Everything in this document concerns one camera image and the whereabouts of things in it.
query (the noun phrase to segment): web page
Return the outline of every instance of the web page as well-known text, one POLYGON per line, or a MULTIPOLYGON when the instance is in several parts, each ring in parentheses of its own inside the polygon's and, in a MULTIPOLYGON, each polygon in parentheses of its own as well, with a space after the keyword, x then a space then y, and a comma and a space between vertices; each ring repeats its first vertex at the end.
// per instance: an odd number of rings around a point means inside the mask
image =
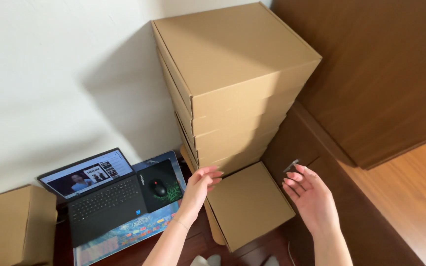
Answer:
POLYGON ((82 162, 40 181, 68 199, 133 172, 119 150, 82 162))

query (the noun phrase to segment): white cable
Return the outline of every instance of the white cable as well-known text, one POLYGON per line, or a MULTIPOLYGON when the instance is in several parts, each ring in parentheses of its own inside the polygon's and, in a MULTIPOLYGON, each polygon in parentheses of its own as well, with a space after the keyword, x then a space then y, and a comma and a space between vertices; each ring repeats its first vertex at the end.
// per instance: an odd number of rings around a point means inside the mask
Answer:
POLYGON ((293 266, 296 266, 296 265, 295 265, 295 262, 293 261, 292 255, 290 254, 290 241, 289 241, 289 243, 287 244, 287 251, 289 252, 289 257, 290 257, 290 260, 291 260, 291 261, 292 261, 292 263, 293 263, 293 266))

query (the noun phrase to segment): computer mouse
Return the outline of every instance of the computer mouse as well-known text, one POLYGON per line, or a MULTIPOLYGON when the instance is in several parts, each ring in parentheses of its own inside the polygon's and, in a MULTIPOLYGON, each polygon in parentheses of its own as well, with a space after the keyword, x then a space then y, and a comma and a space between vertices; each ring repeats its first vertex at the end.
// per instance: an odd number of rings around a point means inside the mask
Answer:
POLYGON ((167 194, 167 189, 160 179, 152 179, 149 187, 151 188, 151 191, 159 197, 163 197, 167 194))

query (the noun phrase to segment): metal object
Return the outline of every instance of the metal object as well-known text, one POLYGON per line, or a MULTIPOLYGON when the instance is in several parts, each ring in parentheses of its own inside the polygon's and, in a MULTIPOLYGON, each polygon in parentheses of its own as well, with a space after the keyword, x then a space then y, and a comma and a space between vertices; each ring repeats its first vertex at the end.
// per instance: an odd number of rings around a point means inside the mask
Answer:
POLYGON ((297 160, 295 160, 295 161, 293 161, 285 170, 284 170, 284 173, 287 173, 287 171, 288 170, 290 170, 290 168, 292 168, 292 166, 294 165, 294 164, 296 164, 296 163, 298 163, 299 162, 299 160, 297 159, 297 160))

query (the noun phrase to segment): hand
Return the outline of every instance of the hand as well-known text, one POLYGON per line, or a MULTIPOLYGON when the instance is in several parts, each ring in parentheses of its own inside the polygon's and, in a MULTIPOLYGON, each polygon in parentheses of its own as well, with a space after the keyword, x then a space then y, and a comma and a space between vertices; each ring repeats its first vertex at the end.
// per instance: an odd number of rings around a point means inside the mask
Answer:
POLYGON ((198 169, 188 179, 185 193, 180 208, 175 217, 188 228, 198 217, 198 212, 203 206, 206 194, 221 181, 219 178, 223 172, 218 172, 216 166, 208 166, 198 169))
POLYGON ((297 206, 313 238, 340 231, 335 201, 323 180, 312 170, 296 164, 297 171, 287 172, 282 186, 297 206))

